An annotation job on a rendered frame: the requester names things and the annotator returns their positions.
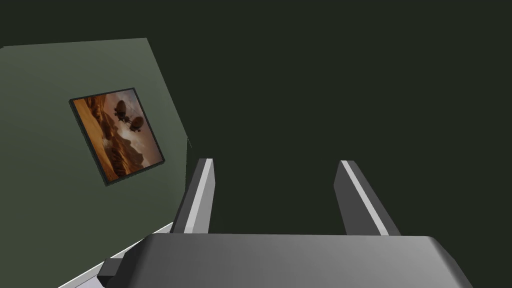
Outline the framed orange landscape picture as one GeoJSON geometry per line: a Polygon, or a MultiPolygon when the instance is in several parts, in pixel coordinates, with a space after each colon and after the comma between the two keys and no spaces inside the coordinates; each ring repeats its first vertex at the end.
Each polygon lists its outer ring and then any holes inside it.
{"type": "Polygon", "coordinates": [[[165,163],[134,87],[68,103],[106,187],[165,163]]]}

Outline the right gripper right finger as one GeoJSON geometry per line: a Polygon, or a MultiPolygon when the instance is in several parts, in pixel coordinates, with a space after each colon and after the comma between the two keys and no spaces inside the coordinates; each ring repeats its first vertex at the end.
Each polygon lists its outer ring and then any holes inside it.
{"type": "Polygon", "coordinates": [[[333,188],[347,235],[401,235],[355,161],[339,162],[333,188]]]}

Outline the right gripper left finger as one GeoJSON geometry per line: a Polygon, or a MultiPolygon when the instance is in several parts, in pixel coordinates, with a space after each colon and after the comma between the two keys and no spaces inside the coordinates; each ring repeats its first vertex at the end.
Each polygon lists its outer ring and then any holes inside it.
{"type": "Polygon", "coordinates": [[[176,213],[170,233],[207,234],[215,193],[215,171],[212,158],[200,158],[188,189],[176,213]]]}

